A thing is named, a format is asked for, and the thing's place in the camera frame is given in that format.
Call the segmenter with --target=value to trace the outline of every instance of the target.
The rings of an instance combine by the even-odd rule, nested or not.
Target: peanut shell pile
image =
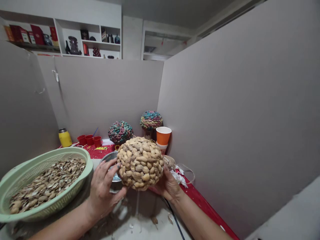
[[[68,158],[55,163],[21,189],[10,200],[11,214],[22,213],[55,198],[66,190],[83,172],[83,159]]]
[[[155,185],[163,174],[164,161],[159,147],[143,137],[135,137],[122,144],[117,161],[121,162],[118,176],[122,184],[138,191]]]

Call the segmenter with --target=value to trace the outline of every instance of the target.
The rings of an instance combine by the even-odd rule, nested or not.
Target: orange paper cup
[[[162,145],[168,145],[171,129],[167,127],[157,127],[157,142]]]

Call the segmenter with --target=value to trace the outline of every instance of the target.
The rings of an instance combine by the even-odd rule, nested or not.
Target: yellow thermos
[[[62,147],[70,147],[72,145],[70,134],[65,128],[59,129],[59,139]]]

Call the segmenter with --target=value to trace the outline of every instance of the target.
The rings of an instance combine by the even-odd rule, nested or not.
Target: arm
[[[109,168],[116,162],[117,159],[101,162],[94,171],[89,198],[67,215],[42,229],[31,240],[79,239],[101,218],[107,216],[127,193],[126,187],[115,195],[109,193],[113,176],[120,164],[113,166],[111,170]]]
[[[230,240],[217,224],[215,224],[180,188],[168,167],[164,166],[164,175],[156,185],[156,190],[165,197],[182,218],[184,224],[195,240],[223,239]]]

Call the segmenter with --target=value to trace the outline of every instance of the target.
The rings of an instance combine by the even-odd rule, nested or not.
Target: right hand
[[[113,176],[120,168],[120,163],[116,163],[116,158],[109,162],[102,161],[93,173],[90,196],[86,201],[87,216],[93,221],[107,216],[127,193],[126,186],[123,186],[116,194],[110,193]]]
[[[174,203],[180,201],[184,196],[184,192],[172,176],[167,165],[163,166],[163,176],[159,182],[154,186],[155,192],[166,198],[168,201]]]

